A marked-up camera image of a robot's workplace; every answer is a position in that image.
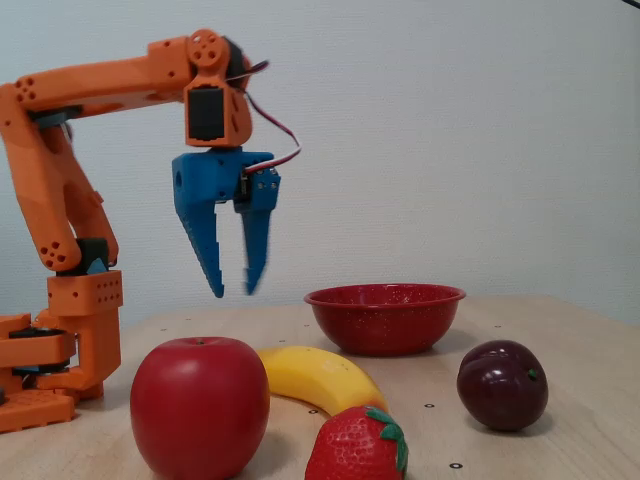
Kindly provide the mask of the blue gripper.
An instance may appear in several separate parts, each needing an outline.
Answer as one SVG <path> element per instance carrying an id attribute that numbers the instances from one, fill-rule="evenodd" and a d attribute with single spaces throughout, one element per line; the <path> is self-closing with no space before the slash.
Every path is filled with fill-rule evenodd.
<path id="1" fill-rule="evenodd" d="M 210 149 L 183 154 L 172 163 L 178 217 L 211 291 L 224 296 L 215 204 L 232 201 L 241 215 L 246 253 L 246 293 L 253 295 L 267 263 L 271 211 L 280 176 L 269 168 L 248 168 L 272 160 L 269 152 Z"/>

